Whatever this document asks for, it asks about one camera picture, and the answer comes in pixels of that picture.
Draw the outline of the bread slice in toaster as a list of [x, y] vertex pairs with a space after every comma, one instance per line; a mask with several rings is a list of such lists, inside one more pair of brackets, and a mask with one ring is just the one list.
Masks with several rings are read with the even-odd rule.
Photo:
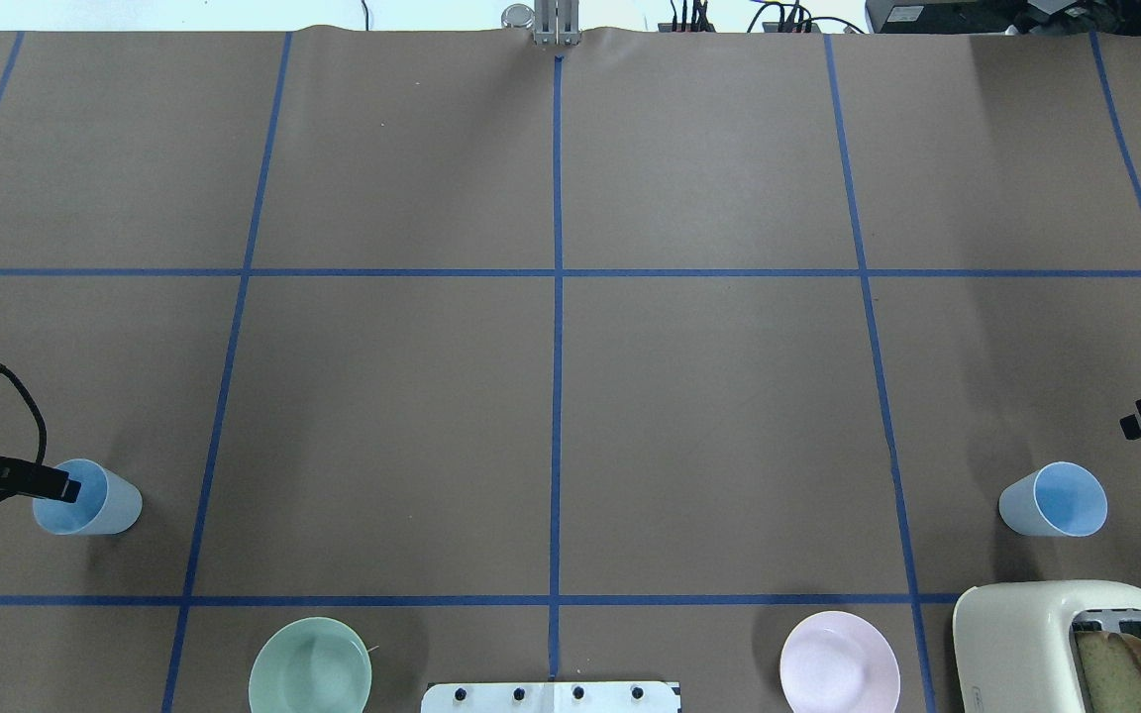
[[1089, 712], [1141, 712], [1141, 638], [1081, 631], [1074, 641]]

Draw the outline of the white bracket plate with knobs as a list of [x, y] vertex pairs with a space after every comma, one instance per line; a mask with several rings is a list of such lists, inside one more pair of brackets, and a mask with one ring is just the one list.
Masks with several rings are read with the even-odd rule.
[[432, 684], [421, 712], [682, 712], [679, 684], [664, 681], [453, 682]]

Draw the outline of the metal clamp at table edge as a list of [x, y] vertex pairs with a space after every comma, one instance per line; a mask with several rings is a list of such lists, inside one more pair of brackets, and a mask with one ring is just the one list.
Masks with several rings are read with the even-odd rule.
[[543, 47], [570, 47], [582, 41], [578, 0], [512, 1], [501, 13], [504, 29], [529, 29]]

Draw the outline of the cream toaster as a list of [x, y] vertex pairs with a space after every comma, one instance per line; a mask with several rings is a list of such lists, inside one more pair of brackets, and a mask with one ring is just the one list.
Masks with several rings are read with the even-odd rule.
[[1141, 588], [1104, 580], [970, 588], [952, 627], [968, 712], [1089, 712], [1074, 634], [1141, 638]]

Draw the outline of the brown paper table mat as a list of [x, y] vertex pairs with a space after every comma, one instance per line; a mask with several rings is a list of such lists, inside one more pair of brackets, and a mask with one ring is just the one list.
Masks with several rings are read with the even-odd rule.
[[[245, 712], [291, 619], [438, 682], [786, 710], [869, 619], [1141, 588], [1141, 38], [1, 35], [0, 360], [115, 536], [0, 505], [0, 712]], [[1104, 527], [1000, 493], [1085, 465]]]

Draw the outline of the black box at back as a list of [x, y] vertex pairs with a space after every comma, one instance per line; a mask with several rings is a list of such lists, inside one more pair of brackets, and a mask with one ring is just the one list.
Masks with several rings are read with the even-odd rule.
[[1141, 1], [866, 1], [875, 35], [1141, 37]]

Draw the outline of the mint green bowl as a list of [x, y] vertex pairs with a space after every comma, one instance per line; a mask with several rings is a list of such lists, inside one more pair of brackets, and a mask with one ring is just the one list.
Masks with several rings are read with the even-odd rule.
[[251, 666], [251, 712], [363, 712], [374, 669], [369, 646], [340, 619], [294, 619], [268, 638]]

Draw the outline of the pink bowl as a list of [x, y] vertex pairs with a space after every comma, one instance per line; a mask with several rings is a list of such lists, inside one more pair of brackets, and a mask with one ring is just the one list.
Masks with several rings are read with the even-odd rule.
[[788, 632], [778, 680], [792, 712], [896, 712], [899, 661], [869, 619], [819, 611]]

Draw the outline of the light blue cup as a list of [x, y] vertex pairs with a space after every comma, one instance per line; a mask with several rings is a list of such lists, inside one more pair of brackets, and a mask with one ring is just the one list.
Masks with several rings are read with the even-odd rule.
[[997, 515], [1019, 536], [1083, 538], [1104, 527], [1103, 484], [1085, 465], [1055, 461], [1000, 493]]
[[70, 459], [57, 465], [78, 484], [76, 500], [37, 499], [32, 513], [35, 522], [55, 536], [118, 536], [140, 519], [141, 492], [121, 475], [95, 461]]

